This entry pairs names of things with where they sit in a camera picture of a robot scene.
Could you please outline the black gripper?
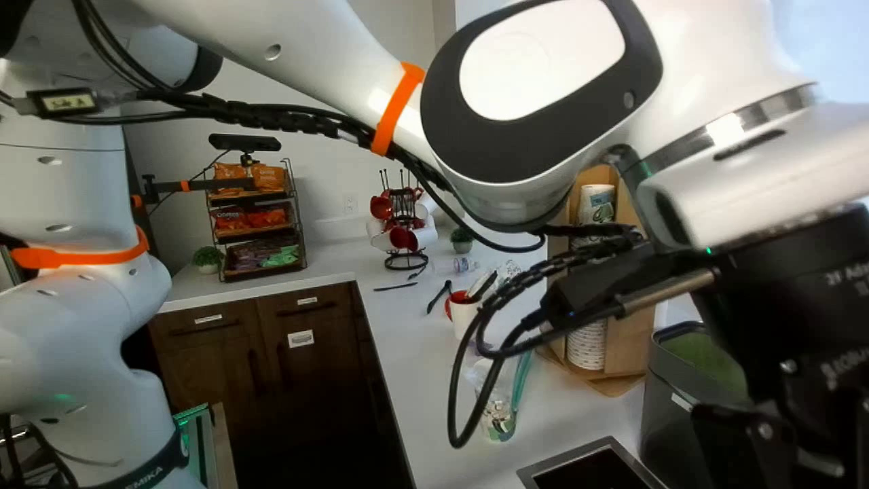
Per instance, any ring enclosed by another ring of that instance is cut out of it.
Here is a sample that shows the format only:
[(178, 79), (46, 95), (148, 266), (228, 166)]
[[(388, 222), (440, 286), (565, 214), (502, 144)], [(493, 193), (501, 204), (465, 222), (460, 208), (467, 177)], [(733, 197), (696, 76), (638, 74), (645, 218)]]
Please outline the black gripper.
[(866, 489), (869, 212), (848, 207), (711, 262), (696, 305), (756, 406), (790, 429), (810, 489)]

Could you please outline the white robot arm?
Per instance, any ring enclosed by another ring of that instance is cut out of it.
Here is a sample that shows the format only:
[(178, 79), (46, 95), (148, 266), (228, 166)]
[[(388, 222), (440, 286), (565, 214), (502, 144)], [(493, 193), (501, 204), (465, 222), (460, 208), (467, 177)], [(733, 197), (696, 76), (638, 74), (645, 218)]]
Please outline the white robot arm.
[(168, 287), (114, 125), (351, 135), (493, 230), (542, 230), (613, 161), (638, 230), (555, 260), (561, 287), (493, 355), (691, 292), (751, 386), (696, 409), (706, 472), (866, 489), (866, 112), (814, 95), (770, 0), (517, 0), (427, 67), (347, 0), (0, 0), (0, 44), (2, 228), (103, 344)]

